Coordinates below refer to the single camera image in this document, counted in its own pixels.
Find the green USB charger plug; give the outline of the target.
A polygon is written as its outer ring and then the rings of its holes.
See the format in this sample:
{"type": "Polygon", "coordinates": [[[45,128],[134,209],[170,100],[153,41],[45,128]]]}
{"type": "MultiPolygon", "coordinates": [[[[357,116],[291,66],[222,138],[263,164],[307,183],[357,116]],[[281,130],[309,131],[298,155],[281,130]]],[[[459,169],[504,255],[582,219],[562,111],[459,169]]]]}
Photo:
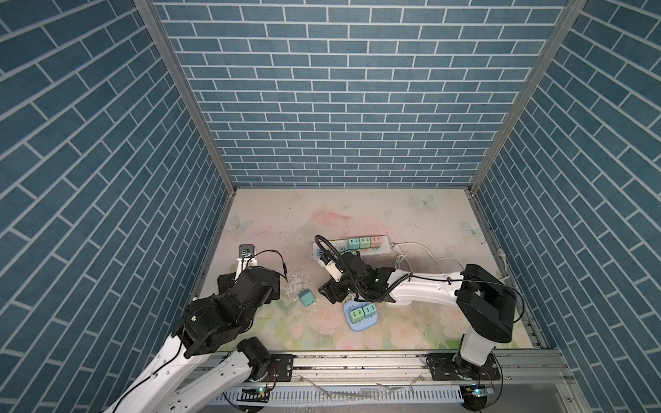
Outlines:
{"type": "Polygon", "coordinates": [[[363,310],[363,318],[365,319],[372,318],[377,313],[377,308],[373,303],[367,304],[366,306],[363,306],[361,309],[363,310]]]}
{"type": "Polygon", "coordinates": [[[359,238],[359,249],[365,250],[371,246],[371,237],[360,237],[359,238]]]}

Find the long white power strip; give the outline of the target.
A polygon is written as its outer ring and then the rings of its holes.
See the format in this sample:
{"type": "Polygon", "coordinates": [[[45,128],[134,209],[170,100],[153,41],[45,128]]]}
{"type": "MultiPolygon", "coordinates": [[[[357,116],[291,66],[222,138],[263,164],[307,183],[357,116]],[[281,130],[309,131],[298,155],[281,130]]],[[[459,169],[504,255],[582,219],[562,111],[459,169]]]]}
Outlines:
{"type": "Polygon", "coordinates": [[[365,250],[357,250],[357,251],[351,251],[348,248],[348,240],[349,239],[335,239],[330,241],[337,249],[339,252],[344,253],[345,251],[349,252],[354,252],[354,253],[359,253],[361,256],[378,256],[378,255],[385,255],[385,254],[390,254],[392,252],[392,246],[388,241],[388,237],[385,235],[382,236],[377,236],[382,238],[382,245],[380,246],[379,249],[371,249],[370,247],[365,250]]]}

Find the teal USB charger plug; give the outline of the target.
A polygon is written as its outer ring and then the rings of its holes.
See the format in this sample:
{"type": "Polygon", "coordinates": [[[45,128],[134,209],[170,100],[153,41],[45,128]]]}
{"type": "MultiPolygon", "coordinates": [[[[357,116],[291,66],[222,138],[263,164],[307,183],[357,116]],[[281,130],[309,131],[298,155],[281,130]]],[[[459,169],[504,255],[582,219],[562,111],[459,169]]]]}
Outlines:
{"type": "Polygon", "coordinates": [[[299,299],[304,307],[309,307],[315,303],[315,297],[310,289],[305,289],[299,294],[299,299]]]}
{"type": "Polygon", "coordinates": [[[353,309],[349,312],[349,321],[354,325],[363,321],[363,310],[361,308],[353,309]]]}
{"type": "Polygon", "coordinates": [[[356,239],[349,239],[348,240],[348,248],[351,251],[357,251],[361,248],[361,239],[358,237],[356,239]]]}

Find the blue square power socket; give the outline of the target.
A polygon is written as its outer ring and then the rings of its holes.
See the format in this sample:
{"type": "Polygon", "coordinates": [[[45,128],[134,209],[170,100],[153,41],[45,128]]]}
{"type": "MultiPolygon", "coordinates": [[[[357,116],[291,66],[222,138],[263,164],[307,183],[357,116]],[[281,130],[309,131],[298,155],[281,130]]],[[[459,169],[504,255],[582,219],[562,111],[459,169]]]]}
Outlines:
{"type": "Polygon", "coordinates": [[[350,300],[344,304],[343,310],[349,328],[354,332],[367,330],[376,325],[379,320],[374,303],[350,300]]]}

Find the pink USB charger plug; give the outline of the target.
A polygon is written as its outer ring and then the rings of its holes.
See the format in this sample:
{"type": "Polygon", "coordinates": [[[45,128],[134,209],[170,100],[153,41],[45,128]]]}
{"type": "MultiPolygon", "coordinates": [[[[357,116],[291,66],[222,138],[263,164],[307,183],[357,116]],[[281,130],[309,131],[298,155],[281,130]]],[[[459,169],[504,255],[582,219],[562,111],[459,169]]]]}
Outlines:
{"type": "Polygon", "coordinates": [[[382,238],[381,237],[371,237],[370,238],[370,248],[371,249],[379,249],[380,246],[382,245],[382,238]]]}

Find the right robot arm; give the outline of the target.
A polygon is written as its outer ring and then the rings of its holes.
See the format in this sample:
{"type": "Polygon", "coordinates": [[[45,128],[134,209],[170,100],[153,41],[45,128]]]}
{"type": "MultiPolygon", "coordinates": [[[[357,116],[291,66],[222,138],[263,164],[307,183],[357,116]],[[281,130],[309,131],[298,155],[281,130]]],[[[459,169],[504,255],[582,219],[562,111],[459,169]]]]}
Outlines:
{"type": "Polygon", "coordinates": [[[458,308],[469,323],[452,359],[461,378],[480,378],[492,364],[496,345],[512,339],[517,292],[477,264],[468,264],[458,273],[420,274],[372,268],[349,251],[323,252],[318,263],[332,277],[318,291],[332,304],[354,294],[367,303],[408,306],[421,301],[458,308]]]}

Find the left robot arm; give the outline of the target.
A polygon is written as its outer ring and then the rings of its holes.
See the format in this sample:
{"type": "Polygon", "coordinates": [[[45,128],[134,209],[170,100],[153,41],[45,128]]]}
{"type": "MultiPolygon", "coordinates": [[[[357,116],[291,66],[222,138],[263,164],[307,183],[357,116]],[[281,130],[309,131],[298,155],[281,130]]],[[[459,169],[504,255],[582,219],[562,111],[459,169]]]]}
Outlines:
{"type": "Polygon", "coordinates": [[[256,311],[280,298],[285,275],[262,266],[245,268],[222,294],[186,306],[157,356],[109,412],[197,412],[247,380],[275,378],[270,351],[256,337],[244,339],[218,366],[184,380],[222,345],[253,324],[256,311]]]}

